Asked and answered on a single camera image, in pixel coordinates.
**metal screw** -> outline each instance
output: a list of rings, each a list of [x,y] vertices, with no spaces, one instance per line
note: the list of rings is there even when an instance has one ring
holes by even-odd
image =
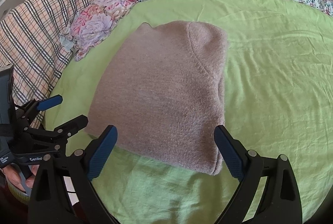
[[[249,150],[247,153],[249,154],[249,156],[252,156],[252,157],[255,157],[257,155],[257,152],[254,150]]]
[[[284,154],[281,154],[281,155],[280,155],[280,158],[281,158],[281,160],[283,160],[283,161],[287,161],[287,160],[288,160],[288,157],[287,157],[286,155],[284,155]]]
[[[49,155],[49,154],[46,154],[46,155],[44,155],[44,157],[43,157],[43,160],[44,161],[49,161],[51,159],[51,155]]]
[[[82,150],[82,149],[77,149],[77,150],[74,152],[74,155],[75,155],[75,156],[81,156],[81,155],[83,155],[83,150]]]

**floral pillow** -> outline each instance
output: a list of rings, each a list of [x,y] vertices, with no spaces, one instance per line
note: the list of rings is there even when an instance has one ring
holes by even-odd
[[[75,60],[83,59],[92,47],[107,38],[120,18],[124,17],[135,0],[93,0],[78,12],[72,24],[60,35],[62,46],[75,54]]]

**human hand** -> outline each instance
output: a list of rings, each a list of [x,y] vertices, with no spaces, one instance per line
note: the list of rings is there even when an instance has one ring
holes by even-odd
[[[25,183],[26,183],[27,187],[30,187],[30,188],[33,187],[35,176],[37,174],[38,168],[39,168],[39,165],[32,165],[31,166],[31,172],[32,172],[33,175],[30,176],[28,179],[26,179]],[[21,185],[21,177],[18,174],[18,172],[16,171],[16,169],[13,168],[13,166],[8,165],[7,167],[4,167],[2,169],[2,172],[4,173],[4,175],[6,175],[7,179],[13,185],[15,185],[18,189],[25,192],[23,186]]]

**bed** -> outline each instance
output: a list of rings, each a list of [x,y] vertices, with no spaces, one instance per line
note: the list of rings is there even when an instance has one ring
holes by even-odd
[[[142,22],[157,26],[174,20],[208,22],[227,31],[226,127],[246,148],[268,157],[280,153],[289,157],[299,185],[303,221],[309,220],[333,184],[333,21],[307,5],[291,0],[139,3],[85,59],[72,60],[65,68],[71,56],[57,47],[66,61],[61,62],[58,76],[45,83],[41,95],[52,91],[51,95],[61,94],[64,102],[46,113],[46,128],[87,115],[104,69]],[[82,131],[69,141],[71,153],[84,148],[91,137]],[[237,181],[225,166],[219,175],[209,176],[116,148],[93,185],[121,223],[190,224],[214,223]],[[254,213],[259,194],[247,218]]]

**blue gripper pad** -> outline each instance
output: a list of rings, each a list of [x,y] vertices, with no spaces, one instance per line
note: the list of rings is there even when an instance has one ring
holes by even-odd
[[[219,148],[231,175],[241,182],[244,178],[243,161],[218,126],[214,130],[214,141]]]
[[[96,149],[89,161],[89,171],[87,177],[91,182],[92,179],[97,178],[101,173],[105,162],[109,158],[113,147],[115,146],[118,138],[117,128],[113,126],[107,135],[104,137],[100,146]]]
[[[63,99],[62,99],[61,95],[55,95],[49,99],[39,102],[39,104],[37,106],[37,110],[45,111],[47,109],[50,109],[51,107],[60,105],[62,103],[62,100]]]

